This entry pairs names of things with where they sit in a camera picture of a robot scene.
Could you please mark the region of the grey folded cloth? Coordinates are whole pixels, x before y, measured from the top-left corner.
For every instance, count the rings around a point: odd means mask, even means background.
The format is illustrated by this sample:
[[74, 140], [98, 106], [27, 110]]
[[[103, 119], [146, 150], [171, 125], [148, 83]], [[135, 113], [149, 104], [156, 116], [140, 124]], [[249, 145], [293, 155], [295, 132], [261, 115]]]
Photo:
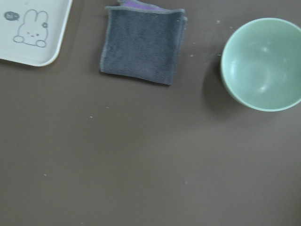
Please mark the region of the grey folded cloth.
[[108, 23], [100, 71], [159, 84], [173, 82], [187, 17], [139, 0], [106, 6]]

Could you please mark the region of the green ceramic bowl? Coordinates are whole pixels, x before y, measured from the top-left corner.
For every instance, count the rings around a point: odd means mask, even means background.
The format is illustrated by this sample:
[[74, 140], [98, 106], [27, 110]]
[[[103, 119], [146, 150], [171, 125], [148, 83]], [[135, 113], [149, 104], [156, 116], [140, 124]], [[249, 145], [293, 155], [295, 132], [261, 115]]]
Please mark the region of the green ceramic bowl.
[[249, 108], [276, 112], [301, 102], [301, 29], [278, 18], [238, 28], [221, 56], [228, 93]]

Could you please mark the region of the cream rectangular tray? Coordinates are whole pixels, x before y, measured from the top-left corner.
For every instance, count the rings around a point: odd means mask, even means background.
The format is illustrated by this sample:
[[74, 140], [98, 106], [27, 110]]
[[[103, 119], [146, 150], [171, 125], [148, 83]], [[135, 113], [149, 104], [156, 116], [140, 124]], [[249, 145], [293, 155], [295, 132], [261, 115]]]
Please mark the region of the cream rectangular tray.
[[59, 55], [71, 0], [2, 0], [0, 58], [42, 67]]

